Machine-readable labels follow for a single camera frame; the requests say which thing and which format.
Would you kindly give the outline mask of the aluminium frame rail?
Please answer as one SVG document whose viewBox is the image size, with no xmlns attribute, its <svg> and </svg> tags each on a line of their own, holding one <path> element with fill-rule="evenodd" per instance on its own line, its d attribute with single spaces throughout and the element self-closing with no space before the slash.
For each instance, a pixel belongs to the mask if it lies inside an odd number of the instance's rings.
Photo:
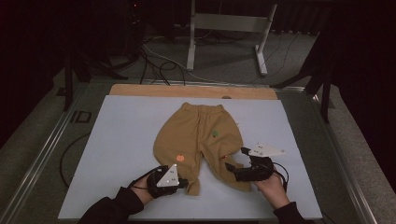
<svg viewBox="0 0 396 224">
<path fill-rule="evenodd" d="M 256 89 L 274 89 L 276 91 L 304 91 L 304 87 L 293 87 L 288 86 L 282 89 L 271 87 L 270 85 L 264 84 L 234 84 L 227 82 L 203 82 L 203 81 L 160 81 L 154 79 L 143 80 L 139 85 L 162 85 L 162 86 L 180 86 L 180 87 L 236 87 L 236 88 L 256 88 Z"/>
<path fill-rule="evenodd" d="M 350 171 L 350 167 L 347 164 L 347 160 L 345 158 L 345 154 L 341 149 L 340 144 L 336 140 L 336 136 L 332 131 L 332 127 L 330 124 L 324 121 L 324 118 L 321 116 L 321 102 L 316 95 L 307 95 L 307 98 L 310 101 L 310 104 L 313 106 L 315 118 L 318 121 L 321 129 L 324 131 L 324 135 L 326 136 L 329 144 L 331 145 L 331 151 L 333 154 L 333 158 L 335 160 L 335 164 L 339 171 L 340 176 L 344 181 L 344 185 L 348 192 L 350 201 L 353 203 L 357 215 L 361 221 L 361 224 L 377 224 L 377 221 L 374 217 L 374 214 L 363 195 L 360 185 L 356 180 L 355 176 Z"/>
<path fill-rule="evenodd" d="M 81 83 L 77 85 L 76 91 L 72 94 L 74 99 L 72 100 L 69 109 L 62 113 L 50 133 L 45 145 L 40 149 L 35 160 L 30 165 L 29 169 L 25 173 L 21 183 L 18 185 L 11 200 L 7 203 L 7 207 L 4 212 L 0 215 L 0 224 L 13 224 L 19 212 L 23 208 L 27 198 L 29 197 L 32 189 L 35 186 L 36 181 L 40 177 L 43 169 L 45 168 L 52 152 L 58 145 L 68 122 L 72 118 L 72 113 L 76 108 L 78 100 L 88 88 L 88 83 Z"/>
</svg>

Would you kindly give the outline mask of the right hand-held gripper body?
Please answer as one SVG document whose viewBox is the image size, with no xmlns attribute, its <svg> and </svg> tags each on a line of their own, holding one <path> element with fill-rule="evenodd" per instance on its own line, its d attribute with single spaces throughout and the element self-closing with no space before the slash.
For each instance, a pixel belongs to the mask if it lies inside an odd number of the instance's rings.
<svg viewBox="0 0 396 224">
<path fill-rule="evenodd" d="M 271 160 L 271 156 L 284 154 L 283 149 L 257 144 L 249 152 L 250 166 L 248 168 L 236 168 L 234 172 L 235 179 L 240 182 L 262 181 L 276 173 L 286 183 L 287 178 L 276 170 L 275 164 Z"/>
</svg>

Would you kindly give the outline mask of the wooden table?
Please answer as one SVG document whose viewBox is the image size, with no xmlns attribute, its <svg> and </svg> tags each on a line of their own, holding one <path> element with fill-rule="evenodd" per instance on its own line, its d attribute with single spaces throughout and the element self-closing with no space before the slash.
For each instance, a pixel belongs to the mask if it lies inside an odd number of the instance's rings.
<svg viewBox="0 0 396 224">
<path fill-rule="evenodd" d="M 276 92 L 272 89 L 245 87 L 209 87 L 209 86 L 167 86 L 167 85 L 138 85 L 115 84 L 110 95 L 122 96 L 151 96 L 151 97 L 190 97 L 216 99 L 251 99 L 277 100 Z"/>
</svg>

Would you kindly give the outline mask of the black tripod stand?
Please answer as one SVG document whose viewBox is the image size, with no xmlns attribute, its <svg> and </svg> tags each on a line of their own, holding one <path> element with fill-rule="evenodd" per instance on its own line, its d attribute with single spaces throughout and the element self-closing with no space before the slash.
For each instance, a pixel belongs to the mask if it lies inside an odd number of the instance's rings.
<svg viewBox="0 0 396 224">
<path fill-rule="evenodd" d="M 126 80 L 126 77 L 117 74 L 80 50 L 67 49 L 64 53 L 64 111 L 68 111 L 74 101 L 73 75 L 82 82 L 89 82 L 92 78 L 89 66 L 104 72 L 109 77 Z"/>
<path fill-rule="evenodd" d="M 316 95 L 319 89 L 322 89 L 320 115 L 325 123 L 329 123 L 328 108 L 330 104 L 332 76 L 329 64 L 329 60 L 332 58 L 330 43 L 332 41 L 328 39 L 326 34 L 320 33 L 306 56 L 298 74 L 285 81 L 271 85 L 271 88 L 283 89 L 292 83 L 310 77 L 304 87 L 304 92 L 307 95 Z"/>
</svg>

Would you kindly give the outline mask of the pale table cover board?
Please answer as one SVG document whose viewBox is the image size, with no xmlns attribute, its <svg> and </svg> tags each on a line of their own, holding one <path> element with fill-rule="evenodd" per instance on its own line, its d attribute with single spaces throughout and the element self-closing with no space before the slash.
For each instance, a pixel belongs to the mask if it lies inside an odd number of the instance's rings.
<svg viewBox="0 0 396 224">
<path fill-rule="evenodd" d="M 158 166 L 154 140 L 164 123 L 183 104 L 180 97 L 108 95 L 100 109 L 78 168 L 58 217 L 79 219 L 103 197 Z M 288 195 L 306 219 L 321 212 L 296 145 L 285 109 L 278 100 L 191 98 L 192 105 L 223 105 L 241 131 L 245 147 L 264 144 L 282 150 L 273 160 L 281 173 L 289 174 Z M 135 220 L 242 221 L 274 218 L 271 205 L 253 189 L 243 192 L 217 180 L 206 162 L 201 164 L 200 193 L 180 190 L 160 197 L 134 215 Z"/>
</svg>

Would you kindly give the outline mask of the white metal stand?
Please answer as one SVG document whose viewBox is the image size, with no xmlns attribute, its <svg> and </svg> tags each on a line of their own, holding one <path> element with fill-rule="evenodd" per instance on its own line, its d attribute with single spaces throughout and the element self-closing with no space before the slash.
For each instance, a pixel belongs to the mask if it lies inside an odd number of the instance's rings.
<svg viewBox="0 0 396 224">
<path fill-rule="evenodd" d="M 255 54 L 258 67 L 262 76 L 268 74 L 263 49 L 270 32 L 277 9 L 277 4 L 270 6 L 266 17 L 237 16 L 225 14 L 198 13 L 196 11 L 196 0 L 191 0 L 191 23 L 190 23 L 190 44 L 187 57 L 187 70 L 194 70 L 195 61 L 195 30 L 206 29 L 215 31 L 236 31 L 261 33 L 262 40 L 255 46 Z"/>
</svg>

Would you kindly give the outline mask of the person's right hand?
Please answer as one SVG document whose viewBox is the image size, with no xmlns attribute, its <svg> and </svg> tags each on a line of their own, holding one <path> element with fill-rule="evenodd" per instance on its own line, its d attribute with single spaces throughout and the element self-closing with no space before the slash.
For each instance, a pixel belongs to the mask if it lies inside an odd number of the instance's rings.
<svg viewBox="0 0 396 224">
<path fill-rule="evenodd" d="M 274 209 L 279 209 L 290 203 L 278 174 L 272 174 L 268 179 L 262 181 L 254 181 L 253 184 Z"/>
</svg>

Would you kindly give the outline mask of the person's left hand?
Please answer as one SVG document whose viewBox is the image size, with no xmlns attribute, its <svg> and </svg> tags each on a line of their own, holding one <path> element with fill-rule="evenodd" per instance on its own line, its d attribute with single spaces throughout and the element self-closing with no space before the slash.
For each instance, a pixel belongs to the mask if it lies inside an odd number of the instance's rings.
<svg viewBox="0 0 396 224">
<path fill-rule="evenodd" d="M 130 190 L 134 192 L 134 194 L 139 198 L 143 205 L 146 205 L 154 200 L 148 190 L 148 178 L 149 177 L 147 175 L 139 177 L 136 181 L 132 183 L 130 187 Z"/>
</svg>

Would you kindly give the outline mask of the dark equipment rack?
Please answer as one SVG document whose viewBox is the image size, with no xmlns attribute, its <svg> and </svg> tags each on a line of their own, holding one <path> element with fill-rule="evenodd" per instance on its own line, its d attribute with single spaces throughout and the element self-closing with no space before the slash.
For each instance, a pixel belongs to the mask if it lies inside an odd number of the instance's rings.
<svg viewBox="0 0 396 224">
<path fill-rule="evenodd" d="M 121 0 L 121 55 L 129 61 L 139 56 L 146 29 L 143 0 Z"/>
</svg>

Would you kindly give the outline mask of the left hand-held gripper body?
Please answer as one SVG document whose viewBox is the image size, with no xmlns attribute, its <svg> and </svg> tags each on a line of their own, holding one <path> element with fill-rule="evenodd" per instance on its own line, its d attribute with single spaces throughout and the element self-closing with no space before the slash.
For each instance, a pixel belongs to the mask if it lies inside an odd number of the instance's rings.
<svg viewBox="0 0 396 224">
<path fill-rule="evenodd" d="M 148 175 L 147 184 L 148 193 L 154 199 L 176 193 L 180 184 L 177 165 L 164 165 L 154 168 Z"/>
</svg>

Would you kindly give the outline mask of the tan pants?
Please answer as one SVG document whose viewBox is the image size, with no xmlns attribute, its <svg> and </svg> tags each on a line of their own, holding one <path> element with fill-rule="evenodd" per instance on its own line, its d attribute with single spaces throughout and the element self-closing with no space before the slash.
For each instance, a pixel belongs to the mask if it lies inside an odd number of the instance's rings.
<svg viewBox="0 0 396 224">
<path fill-rule="evenodd" d="M 162 165 L 176 164 L 179 176 L 189 181 L 186 193 L 200 193 L 201 160 L 219 181 L 234 189 L 249 192 L 250 185 L 238 182 L 226 169 L 242 165 L 233 154 L 243 139 L 233 117 L 222 105 L 183 104 L 161 127 L 153 145 L 153 155 Z"/>
</svg>

